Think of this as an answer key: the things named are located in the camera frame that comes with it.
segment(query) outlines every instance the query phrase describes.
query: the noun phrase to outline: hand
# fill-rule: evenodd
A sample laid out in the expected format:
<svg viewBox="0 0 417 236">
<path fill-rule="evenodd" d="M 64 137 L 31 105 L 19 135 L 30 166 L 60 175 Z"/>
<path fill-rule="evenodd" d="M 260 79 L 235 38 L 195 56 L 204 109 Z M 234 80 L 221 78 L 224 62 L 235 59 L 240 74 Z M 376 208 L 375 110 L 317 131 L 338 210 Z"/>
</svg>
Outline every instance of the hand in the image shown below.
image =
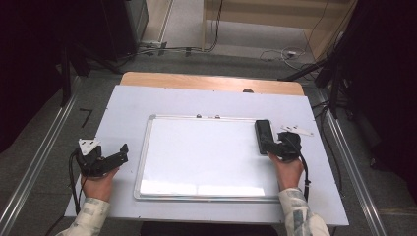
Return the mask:
<svg viewBox="0 0 417 236">
<path fill-rule="evenodd" d="M 82 175 L 81 184 L 87 198 L 95 198 L 105 202 L 110 201 L 113 177 L 119 168 L 115 168 L 100 178 L 87 178 Z"/>
<path fill-rule="evenodd" d="M 291 162 L 283 162 L 272 153 L 268 152 L 268 156 L 275 166 L 279 191 L 283 191 L 289 188 L 297 188 L 301 173 L 303 173 L 304 170 L 304 166 L 301 160 L 297 158 Z"/>
</svg>

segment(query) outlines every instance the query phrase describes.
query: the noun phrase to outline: white plastic part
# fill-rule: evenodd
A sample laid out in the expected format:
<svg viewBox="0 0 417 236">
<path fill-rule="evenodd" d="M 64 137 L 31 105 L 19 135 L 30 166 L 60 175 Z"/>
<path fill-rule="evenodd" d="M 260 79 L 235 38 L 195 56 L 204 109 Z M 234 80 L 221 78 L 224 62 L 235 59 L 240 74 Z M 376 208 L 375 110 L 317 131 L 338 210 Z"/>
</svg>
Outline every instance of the white plastic part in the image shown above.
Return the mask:
<svg viewBox="0 0 417 236">
<path fill-rule="evenodd" d="M 79 144 L 83 155 L 88 155 L 95 147 L 100 144 L 100 141 L 79 139 Z"/>
<path fill-rule="evenodd" d="M 310 137 L 314 136 L 313 132 L 310 132 L 310 131 L 305 130 L 305 129 L 301 129 L 298 126 L 281 126 L 281 129 L 284 130 L 284 131 L 294 133 L 294 134 L 306 135 L 306 136 L 310 136 Z"/>
</svg>

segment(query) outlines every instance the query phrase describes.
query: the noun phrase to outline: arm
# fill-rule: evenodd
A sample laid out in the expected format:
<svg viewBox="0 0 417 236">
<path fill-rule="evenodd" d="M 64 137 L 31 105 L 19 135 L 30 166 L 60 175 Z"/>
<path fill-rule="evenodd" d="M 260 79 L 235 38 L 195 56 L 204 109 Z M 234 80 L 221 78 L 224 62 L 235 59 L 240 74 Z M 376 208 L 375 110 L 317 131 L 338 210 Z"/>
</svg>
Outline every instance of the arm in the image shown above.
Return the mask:
<svg viewBox="0 0 417 236">
<path fill-rule="evenodd" d="M 81 183 L 85 183 L 83 190 L 86 200 L 70 228 L 60 232 L 57 236 L 93 236 L 100 233 L 110 210 L 112 181 L 117 171 L 118 168 L 108 172 L 103 178 L 86 179 L 82 176 Z"/>
<path fill-rule="evenodd" d="M 299 159 L 282 162 L 275 155 L 268 154 L 275 166 L 279 184 L 279 200 L 285 215 L 288 235 L 329 235 L 325 222 L 310 208 L 303 193 L 298 189 L 303 164 Z"/>
</svg>

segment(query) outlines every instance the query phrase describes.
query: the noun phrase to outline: forearm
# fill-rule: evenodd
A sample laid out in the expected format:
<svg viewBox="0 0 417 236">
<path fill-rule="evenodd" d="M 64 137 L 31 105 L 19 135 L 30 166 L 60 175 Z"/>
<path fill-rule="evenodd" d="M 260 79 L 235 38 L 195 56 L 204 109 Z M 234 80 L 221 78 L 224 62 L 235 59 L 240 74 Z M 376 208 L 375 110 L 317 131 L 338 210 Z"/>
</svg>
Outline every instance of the forearm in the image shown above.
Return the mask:
<svg viewBox="0 0 417 236">
<path fill-rule="evenodd" d="M 110 204 L 98 199 L 87 198 L 71 227 L 57 236 L 93 236 L 100 233 L 110 210 Z"/>
<path fill-rule="evenodd" d="M 278 196 L 284 211 L 288 235 L 329 235 L 325 222 L 310 212 L 300 189 L 286 189 Z"/>
</svg>

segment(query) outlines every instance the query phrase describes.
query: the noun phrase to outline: desk leg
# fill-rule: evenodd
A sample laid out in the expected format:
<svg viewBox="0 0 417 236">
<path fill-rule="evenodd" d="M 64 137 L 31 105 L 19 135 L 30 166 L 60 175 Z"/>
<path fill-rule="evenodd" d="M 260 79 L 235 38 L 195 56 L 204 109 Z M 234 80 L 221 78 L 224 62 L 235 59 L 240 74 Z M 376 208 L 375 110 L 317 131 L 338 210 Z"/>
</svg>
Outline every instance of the desk leg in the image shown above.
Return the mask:
<svg viewBox="0 0 417 236">
<path fill-rule="evenodd" d="M 205 51 L 205 47 L 206 47 L 207 3 L 208 3 L 208 0 L 205 0 L 203 4 L 204 6 L 203 6 L 203 22 L 202 22 L 202 51 Z"/>
</svg>

